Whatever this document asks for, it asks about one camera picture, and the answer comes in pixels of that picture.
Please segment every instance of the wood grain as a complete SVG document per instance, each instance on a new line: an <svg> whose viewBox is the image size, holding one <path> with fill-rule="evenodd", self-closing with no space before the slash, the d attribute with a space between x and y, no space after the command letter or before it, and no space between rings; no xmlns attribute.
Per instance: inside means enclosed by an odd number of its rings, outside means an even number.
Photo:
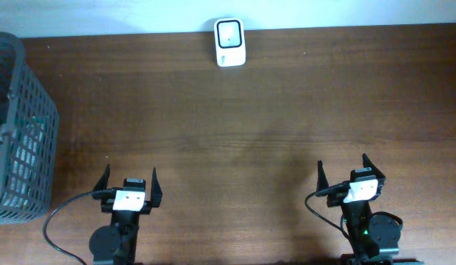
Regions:
<svg viewBox="0 0 456 265"><path fill-rule="evenodd" d="M304 207L322 159L329 183L366 152L388 180L373 211L405 222L402 258L456 264L456 24L246 33L247 62L221 69L210 33L26 39L57 104L52 207L149 180L162 207L140 219L145 264L272 264L351 252ZM312 207L339 222L325 199ZM43 219L0 226L0 264L75 264ZM49 226L91 264L110 222L82 199Z"/></svg>

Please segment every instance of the small white electronic device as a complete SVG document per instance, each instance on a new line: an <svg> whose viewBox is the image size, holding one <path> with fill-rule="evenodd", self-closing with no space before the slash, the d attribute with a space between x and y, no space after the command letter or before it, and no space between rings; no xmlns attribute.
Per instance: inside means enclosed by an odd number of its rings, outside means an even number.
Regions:
<svg viewBox="0 0 456 265"><path fill-rule="evenodd" d="M243 65L246 62L243 22L238 18L222 18L215 22L213 28L218 66Z"/></svg>

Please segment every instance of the gray laundry basket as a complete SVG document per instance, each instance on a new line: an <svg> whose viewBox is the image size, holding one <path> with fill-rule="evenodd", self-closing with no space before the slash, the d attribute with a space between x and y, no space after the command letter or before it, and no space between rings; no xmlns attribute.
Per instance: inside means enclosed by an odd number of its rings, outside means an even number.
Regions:
<svg viewBox="0 0 456 265"><path fill-rule="evenodd" d="M0 224L28 222L48 211L58 120L25 63L22 42L0 32Z"/></svg>

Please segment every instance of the wooden table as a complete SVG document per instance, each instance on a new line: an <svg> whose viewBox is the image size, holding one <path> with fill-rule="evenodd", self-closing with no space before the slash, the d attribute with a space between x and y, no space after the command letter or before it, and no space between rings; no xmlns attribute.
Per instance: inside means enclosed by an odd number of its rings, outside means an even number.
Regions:
<svg viewBox="0 0 456 265"><path fill-rule="evenodd" d="M352 250L304 198L321 159L330 184L366 152L387 176L373 211L405 222L402 258L456 264L456 24L246 32L246 65L219 68L210 33L26 39L27 62L56 102L52 207L150 180L162 207L142 216L145 264L272 264ZM339 223L341 210L312 199ZM75 264L48 246L44 219L0 226L0 264ZM92 256L110 222L81 199L49 226Z"/></svg>

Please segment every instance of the white wall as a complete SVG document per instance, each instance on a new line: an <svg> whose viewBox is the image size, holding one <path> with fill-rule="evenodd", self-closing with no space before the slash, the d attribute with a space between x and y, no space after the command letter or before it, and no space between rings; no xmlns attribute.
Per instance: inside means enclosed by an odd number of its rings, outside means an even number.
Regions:
<svg viewBox="0 0 456 265"><path fill-rule="evenodd" d="M236 16L246 29L456 22L456 0L0 0L19 37L195 32Z"/></svg>

